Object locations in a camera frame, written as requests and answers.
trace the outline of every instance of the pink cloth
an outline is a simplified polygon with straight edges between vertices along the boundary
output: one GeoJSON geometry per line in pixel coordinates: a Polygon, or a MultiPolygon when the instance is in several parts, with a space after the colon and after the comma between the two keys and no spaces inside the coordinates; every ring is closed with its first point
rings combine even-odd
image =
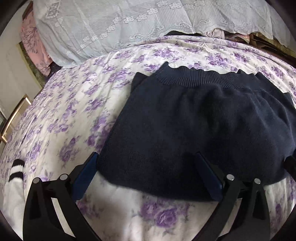
{"type": "Polygon", "coordinates": [[[48,76],[50,73],[49,65],[52,63],[52,59],[49,57],[40,39],[33,11],[31,11],[23,20],[20,37],[25,50],[34,65],[42,74],[48,76]]]}

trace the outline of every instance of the purple floral pattern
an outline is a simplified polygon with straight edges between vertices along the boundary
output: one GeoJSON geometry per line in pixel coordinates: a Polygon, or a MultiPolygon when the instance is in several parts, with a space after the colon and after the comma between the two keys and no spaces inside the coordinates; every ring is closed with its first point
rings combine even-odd
{"type": "MultiPolygon", "coordinates": [[[[247,74],[262,72],[281,91],[290,92],[296,103],[296,70],[258,49],[204,37],[145,40],[54,74],[9,137],[0,159],[0,185],[8,180],[16,158],[25,161],[27,196],[34,177],[56,179],[82,164],[92,151],[99,153],[129,97],[135,73],[150,76],[165,61],[172,68],[187,66],[221,74],[238,69],[247,74]]],[[[160,239],[183,240],[187,232],[182,230],[190,230],[194,236],[200,230],[196,222],[205,223],[205,217],[215,208],[214,203],[143,195],[110,185],[99,174],[92,183],[77,205],[95,232],[112,237],[112,241],[123,240],[123,226],[132,230],[140,227],[146,240],[158,235],[160,239]]],[[[296,203],[296,185],[288,177],[266,186],[265,191],[274,235],[296,203]]]]}

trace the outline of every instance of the wall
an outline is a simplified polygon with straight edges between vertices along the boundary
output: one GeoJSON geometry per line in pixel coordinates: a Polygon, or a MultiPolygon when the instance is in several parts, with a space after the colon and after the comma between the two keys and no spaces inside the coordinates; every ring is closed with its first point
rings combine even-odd
{"type": "Polygon", "coordinates": [[[22,14],[27,5],[28,2],[15,13],[0,36],[0,107],[6,117],[25,94],[33,100],[41,90],[17,47],[21,41],[22,14]]]}

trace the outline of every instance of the metal pin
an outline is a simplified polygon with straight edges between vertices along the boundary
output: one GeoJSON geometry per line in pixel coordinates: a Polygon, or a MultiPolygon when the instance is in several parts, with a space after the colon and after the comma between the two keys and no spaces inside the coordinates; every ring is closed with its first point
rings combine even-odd
{"type": "Polygon", "coordinates": [[[229,181],[233,181],[233,180],[234,180],[234,175],[232,175],[232,174],[228,174],[228,175],[226,176],[226,178],[227,178],[229,181]]]}
{"type": "Polygon", "coordinates": [[[33,183],[35,183],[35,184],[36,184],[36,183],[39,183],[39,178],[38,178],[38,177],[34,178],[34,179],[33,179],[33,183]]]}
{"type": "Polygon", "coordinates": [[[260,184],[260,183],[261,183],[261,181],[260,181],[259,178],[255,178],[255,179],[254,179],[254,182],[255,182],[256,184],[260,184]]]}
{"type": "Polygon", "coordinates": [[[62,174],[60,177],[59,177],[62,181],[66,180],[68,178],[68,175],[67,174],[62,174]]]}

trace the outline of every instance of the striped cuff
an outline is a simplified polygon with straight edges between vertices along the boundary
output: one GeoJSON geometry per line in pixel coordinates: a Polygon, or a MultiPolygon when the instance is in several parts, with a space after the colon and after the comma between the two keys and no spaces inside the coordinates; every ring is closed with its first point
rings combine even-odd
{"type": "Polygon", "coordinates": [[[13,162],[11,170],[10,170],[9,181],[14,179],[15,177],[21,178],[23,180],[24,179],[24,166],[25,166],[24,161],[22,161],[20,159],[16,159],[13,162]]]}

